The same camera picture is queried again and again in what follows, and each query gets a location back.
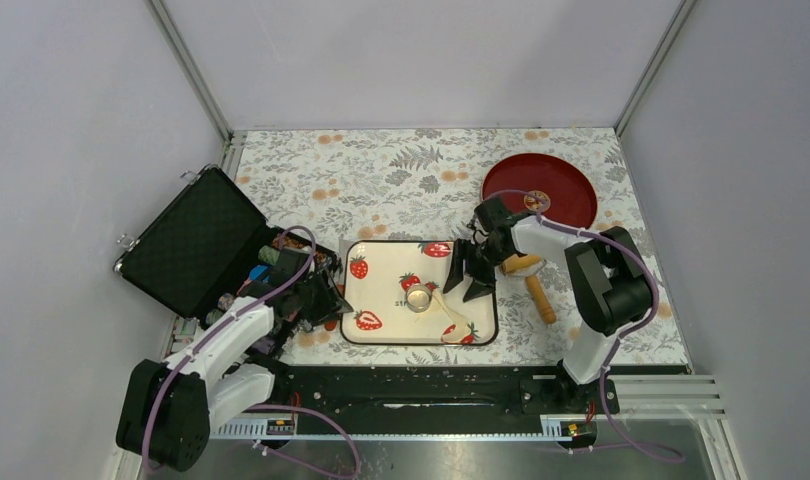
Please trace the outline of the white dough ball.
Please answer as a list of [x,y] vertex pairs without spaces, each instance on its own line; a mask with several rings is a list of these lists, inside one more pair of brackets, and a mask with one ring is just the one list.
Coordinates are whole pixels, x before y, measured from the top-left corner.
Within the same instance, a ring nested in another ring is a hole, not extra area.
[[449,321],[448,327],[441,334],[443,344],[469,345],[477,338],[475,326],[463,314],[452,309],[440,290],[432,293],[433,309],[438,315],[443,314]]

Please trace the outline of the metal ring cutter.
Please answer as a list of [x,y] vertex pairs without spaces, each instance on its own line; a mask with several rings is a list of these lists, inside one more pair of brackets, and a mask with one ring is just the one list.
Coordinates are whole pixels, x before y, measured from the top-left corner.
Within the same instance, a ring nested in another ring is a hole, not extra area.
[[405,292],[406,306],[414,313],[423,313],[432,303],[432,290],[423,284],[410,286]]

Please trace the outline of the wooden dough roller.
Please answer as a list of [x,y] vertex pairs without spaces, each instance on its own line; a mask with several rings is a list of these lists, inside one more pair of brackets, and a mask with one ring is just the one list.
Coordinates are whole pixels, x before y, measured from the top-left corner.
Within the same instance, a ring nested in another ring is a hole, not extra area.
[[500,265],[500,269],[505,276],[519,277],[524,280],[541,320],[547,325],[552,325],[557,321],[557,315],[537,276],[543,266],[544,261],[536,255],[515,254],[506,259]]

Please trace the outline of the strawberry print tray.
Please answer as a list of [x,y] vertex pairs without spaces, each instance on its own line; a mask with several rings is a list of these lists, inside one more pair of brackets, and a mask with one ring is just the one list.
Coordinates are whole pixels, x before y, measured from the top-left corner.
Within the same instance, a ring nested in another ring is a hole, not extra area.
[[360,241],[347,253],[344,338],[358,345],[477,346],[498,333],[493,294],[465,302],[468,279],[449,292],[450,241]]

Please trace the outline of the red round lacquer tray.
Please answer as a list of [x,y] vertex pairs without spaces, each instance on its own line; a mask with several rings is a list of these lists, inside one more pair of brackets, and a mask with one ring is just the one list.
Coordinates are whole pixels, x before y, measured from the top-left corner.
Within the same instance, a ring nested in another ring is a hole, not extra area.
[[482,182],[483,198],[500,191],[500,198],[513,213],[535,211],[546,204],[547,219],[588,228],[598,210],[591,181],[575,166],[558,157],[520,153],[494,165]]

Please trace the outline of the scraper with wooden handle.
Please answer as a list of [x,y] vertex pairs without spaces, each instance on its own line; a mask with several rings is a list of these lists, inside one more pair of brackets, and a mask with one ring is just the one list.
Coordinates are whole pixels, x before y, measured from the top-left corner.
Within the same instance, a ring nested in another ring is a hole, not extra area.
[[352,311],[352,307],[345,300],[345,280],[349,270],[348,253],[354,243],[355,241],[353,239],[341,238],[339,240],[338,254],[340,259],[340,267],[337,274],[334,276],[334,283],[338,291],[338,308],[333,314],[327,317],[325,323],[323,324],[326,331],[334,331],[337,328],[338,323],[343,319],[343,316]]

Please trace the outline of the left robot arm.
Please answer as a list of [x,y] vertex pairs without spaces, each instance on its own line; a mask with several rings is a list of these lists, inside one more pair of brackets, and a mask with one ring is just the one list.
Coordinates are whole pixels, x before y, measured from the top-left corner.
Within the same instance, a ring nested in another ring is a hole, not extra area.
[[[259,244],[240,250],[172,248],[154,254],[139,245],[123,255],[121,276],[184,318],[202,319],[218,298],[238,289],[258,263]],[[291,385],[264,366],[230,369],[234,361],[275,326],[276,308],[244,300],[204,336],[131,372],[115,441],[173,470],[190,469],[210,431],[261,404],[277,411],[290,401]]]

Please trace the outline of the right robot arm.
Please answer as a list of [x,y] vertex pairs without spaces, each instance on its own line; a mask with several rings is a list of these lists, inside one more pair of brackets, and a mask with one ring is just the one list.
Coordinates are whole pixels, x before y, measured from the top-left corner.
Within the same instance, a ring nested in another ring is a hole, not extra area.
[[442,291],[468,279],[464,301],[490,295],[496,269],[514,255],[563,265],[583,324],[560,363],[567,377],[556,382],[554,396],[564,410],[578,412],[593,400],[592,382],[604,377],[621,340],[656,316],[658,284],[627,230],[595,232],[548,220],[540,211],[513,213],[503,194],[495,192],[475,208],[485,238],[455,241]]

